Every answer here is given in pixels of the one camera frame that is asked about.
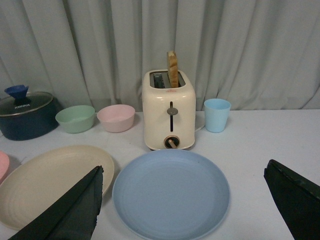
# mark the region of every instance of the pink bowl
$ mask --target pink bowl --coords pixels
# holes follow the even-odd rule
[[[96,117],[107,132],[120,133],[134,124],[135,112],[132,106],[116,104],[101,109]]]
[[[10,160],[9,156],[3,151],[0,151],[0,184],[8,176]]]

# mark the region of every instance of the cream toaster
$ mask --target cream toaster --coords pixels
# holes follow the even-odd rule
[[[178,71],[174,88],[168,70],[147,72],[142,109],[144,142],[150,149],[187,149],[195,143],[196,94],[184,72]]]

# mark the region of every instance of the glass lid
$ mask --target glass lid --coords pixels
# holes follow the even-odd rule
[[[11,96],[0,100],[0,117],[11,117],[36,111],[48,105],[54,97],[48,92],[28,92],[26,97],[15,99]]]

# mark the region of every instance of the table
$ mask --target table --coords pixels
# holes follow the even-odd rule
[[[196,127],[204,123],[204,112],[196,113]],[[94,127],[78,134],[65,133],[59,126],[44,136],[12,141],[0,136],[0,150],[10,157],[12,169],[59,147],[93,145],[107,151],[115,163],[115,176],[134,158],[151,150],[143,139],[143,113],[137,112],[133,127],[121,133]],[[270,159],[320,185],[320,109],[235,110],[226,128],[211,133],[205,128],[195,133],[188,151],[213,161],[225,174],[231,193],[228,213],[222,224],[203,240],[293,240],[280,215],[264,169]],[[92,240],[141,240],[122,224],[115,212],[112,187],[103,197]],[[15,230],[0,224],[0,240]]]

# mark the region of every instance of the bread slice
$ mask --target bread slice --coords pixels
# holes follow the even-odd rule
[[[171,88],[179,87],[178,60],[175,51],[167,52],[168,76]]]

